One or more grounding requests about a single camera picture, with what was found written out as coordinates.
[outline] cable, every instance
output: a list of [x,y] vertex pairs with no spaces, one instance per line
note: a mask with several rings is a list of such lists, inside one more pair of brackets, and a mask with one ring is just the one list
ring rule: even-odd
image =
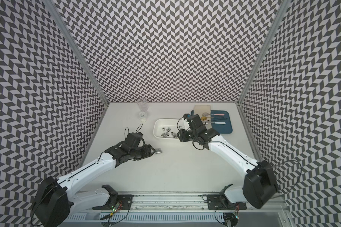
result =
[[217,217],[216,217],[216,211],[217,211],[218,209],[220,209],[220,208],[223,208],[223,207],[218,207],[218,208],[216,208],[215,213],[214,213],[214,216],[215,216],[215,219],[216,219],[216,221],[217,221],[218,223],[220,223],[221,225],[225,225],[225,224],[221,223],[221,222],[217,219]]
[[142,123],[137,127],[135,133],[138,133],[138,132],[141,130],[141,127],[143,127],[143,124],[142,124]]
[[194,142],[194,141],[192,141],[192,145],[193,145],[194,148],[196,148],[196,147],[195,147],[195,142]]
[[124,137],[125,137],[125,139],[126,139],[126,129],[127,129],[127,133],[128,133],[128,134],[130,133],[129,128],[126,127],[126,128],[125,128],[125,131],[124,131]]
[[41,203],[43,202],[43,200],[47,197],[47,195],[49,195],[49,193],[50,193],[53,189],[55,189],[56,187],[57,187],[57,185],[55,185],[53,188],[51,188],[51,189],[49,190],[49,192],[47,192],[47,194],[46,194],[45,196],[42,197],[42,199],[41,199],[40,202],[38,203],[37,207],[36,207],[35,210],[33,211],[33,214],[32,214],[32,216],[31,216],[31,225],[32,225],[32,226],[41,226],[41,225],[42,225],[42,224],[40,224],[40,225],[34,225],[34,224],[33,224],[33,217],[34,217],[34,214],[35,214],[35,212],[37,211],[39,205],[41,205]]
[[[269,168],[269,169],[272,169],[273,167],[282,166],[282,165],[286,164],[287,162],[295,162],[295,163],[297,163],[297,164],[299,165],[299,167],[300,167],[299,176],[298,176],[296,182],[292,185],[292,187],[295,187],[295,186],[299,183],[299,180],[300,180],[300,178],[301,178],[301,176],[302,176],[302,169],[303,169],[303,167],[302,167],[302,164],[301,164],[299,161],[297,161],[297,160],[286,160],[286,161],[284,161],[284,162],[282,162],[282,163],[280,163],[280,164],[277,164],[277,165],[275,165],[275,166],[272,166],[272,167]],[[282,196],[283,196],[283,195],[278,195],[278,196],[272,197],[271,199],[278,198],[278,197],[282,197]]]
[[203,199],[203,201],[206,201],[207,202],[207,200],[205,200],[204,198],[203,198],[203,196],[205,196],[206,194],[203,194],[203,195],[201,195],[201,197],[202,197],[202,199]]
[[177,129],[179,130],[179,128],[178,128],[178,123],[179,123],[179,121],[182,119],[183,117],[181,117],[178,121],[177,121]]
[[129,214],[129,211],[130,211],[129,203],[127,204],[127,208],[128,208],[128,210],[127,210],[126,216],[125,216],[123,219],[121,219],[120,221],[115,222],[115,223],[114,223],[113,225],[111,225],[111,226],[114,226],[114,225],[118,224],[119,222],[121,222],[122,220],[124,220],[125,218],[127,218],[128,214]]
[[250,165],[255,166],[254,164],[250,163],[248,160],[246,160],[241,154],[239,154],[237,151],[235,151],[234,149],[232,149],[229,145],[227,145],[226,143],[223,143],[221,141],[210,141],[210,142],[204,142],[203,145],[205,145],[206,143],[222,143],[223,145],[225,145],[226,147],[230,148],[232,151],[234,151],[235,153],[237,153],[240,157],[242,157],[243,160],[245,160],[246,162],[248,162]]

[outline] black bracket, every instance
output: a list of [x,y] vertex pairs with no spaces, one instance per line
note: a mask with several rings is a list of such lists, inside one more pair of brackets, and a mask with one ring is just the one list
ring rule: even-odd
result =
[[122,202],[121,210],[130,210],[131,205],[133,204],[133,195],[118,195],[117,201]]
[[237,205],[239,206],[239,210],[246,210],[246,204],[243,202],[239,203],[230,203],[228,208],[223,207],[220,195],[206,195],[207,196],[207,205],[209,210],[235,210]]
[[[121,210],[130,210],[131,204],[133,203],[133,195],[117,195],[115,203],[122,202]],[[112,210],[114,204],[106,203],[100,207],[93,207],[93,210]]]

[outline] clear plastic cup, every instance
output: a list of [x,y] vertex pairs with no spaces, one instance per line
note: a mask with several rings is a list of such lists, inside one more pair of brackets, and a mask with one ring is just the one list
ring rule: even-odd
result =
[[139,112],[138,113],[138,118],[140,119],[141,122],[146,122],[147,116],[148,115],[146,112]]
[[141,111],[145,112],[148,110],[148,101],[145,98],[139,98],[136,103]]

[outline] white plastic tray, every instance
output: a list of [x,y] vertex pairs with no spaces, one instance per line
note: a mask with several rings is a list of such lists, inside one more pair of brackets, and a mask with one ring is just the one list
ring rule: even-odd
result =
[[[174,132],[175,134],[178,133],[178,129],[177,129],[178,120],[179,119],[167,119],[167,118],[162,118],[162,119],[157,120],[154,124],[153,135],[159,139],[178,139],[178,138],[173,138],[171,134],[171,132]],[[178,126],[182,126],[184,128],[184,124],[182,120],[179,121]],[[164,138],[161,135],[167,131],[168,127],[170,128],[169,136]]]

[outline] blue tray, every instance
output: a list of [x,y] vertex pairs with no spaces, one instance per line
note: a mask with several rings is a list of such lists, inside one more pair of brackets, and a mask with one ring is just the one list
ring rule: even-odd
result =
[[213,124],[212,128],[214,130],[218,131],[220,134],[230,134],[230,133],[232,133],[232,125],[231,125],[229,113],[227,111],[224,111],[224,110],[211,110],[211,114],[216,114],[216,113],[223,113],[223,114],[225,114],[225,116],[219,116],[219,117],[220,118],[227,118],[227,120],[218,120],[218,122],[226,122],[226,125]]

